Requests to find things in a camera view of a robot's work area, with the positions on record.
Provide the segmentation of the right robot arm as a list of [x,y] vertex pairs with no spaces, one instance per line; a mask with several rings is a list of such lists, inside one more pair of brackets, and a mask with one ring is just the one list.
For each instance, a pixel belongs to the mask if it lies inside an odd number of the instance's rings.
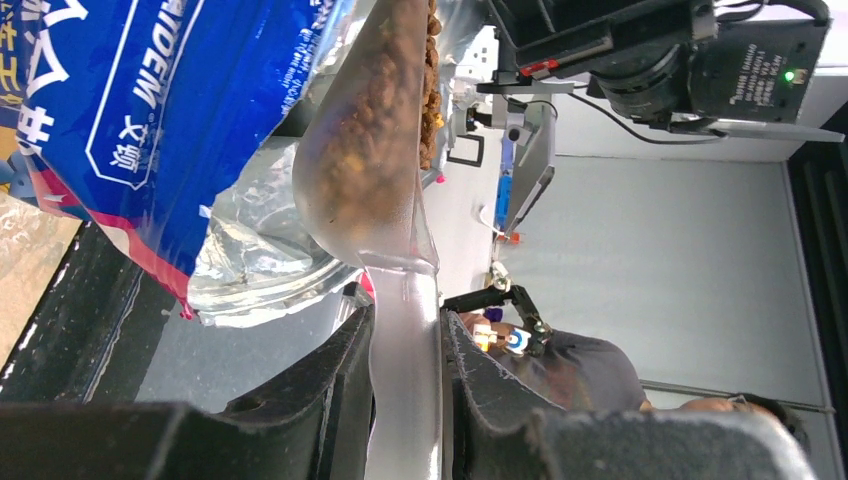
[[840,143],[797,122],[830,30],[822,1],[760,20],[762,1],[494,1],[499,43],[483,94],[566,94],[630,134],[675,146],[727,138]]

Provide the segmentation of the clear plastic scoop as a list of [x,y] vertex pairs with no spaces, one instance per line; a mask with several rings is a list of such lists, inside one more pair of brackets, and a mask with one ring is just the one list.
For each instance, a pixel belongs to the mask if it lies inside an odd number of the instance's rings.
[[369,479],[442,473],[437,257],[419,174],[428,16],[424,1],[374,4],[293,167],[306,230],[333,257],[364,269],[375,295]]

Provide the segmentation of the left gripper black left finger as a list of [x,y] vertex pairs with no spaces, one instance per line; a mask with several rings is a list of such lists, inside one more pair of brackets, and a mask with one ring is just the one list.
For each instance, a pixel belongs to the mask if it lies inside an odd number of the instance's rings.
[[374,310],[219,413],[184,402],[1,410],[5,479],[360,479]]

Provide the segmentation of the colourful pet food bag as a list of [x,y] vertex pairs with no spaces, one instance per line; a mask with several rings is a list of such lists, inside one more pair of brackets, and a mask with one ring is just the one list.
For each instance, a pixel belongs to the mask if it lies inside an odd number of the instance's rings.
[[[206,325],[315,303],[362,268],[306,230],[294,161],[376,2],[5,1],[1,182],[100,227]],[[424,2],[421,188],[452,47]]]

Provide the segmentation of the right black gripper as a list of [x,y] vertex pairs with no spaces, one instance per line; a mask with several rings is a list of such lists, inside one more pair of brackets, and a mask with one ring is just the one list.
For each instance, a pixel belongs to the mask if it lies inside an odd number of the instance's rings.
[[711,1],[492,1],[498,63],[480,93],[544,93],[583,73],[629,78],[717,33]]

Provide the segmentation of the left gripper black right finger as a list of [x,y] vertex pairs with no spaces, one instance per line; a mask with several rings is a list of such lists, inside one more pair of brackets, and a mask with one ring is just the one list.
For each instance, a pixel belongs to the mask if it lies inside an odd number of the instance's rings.
[[813,479],[807,455],[757,413],[569,412],[441,315],[448,479]]

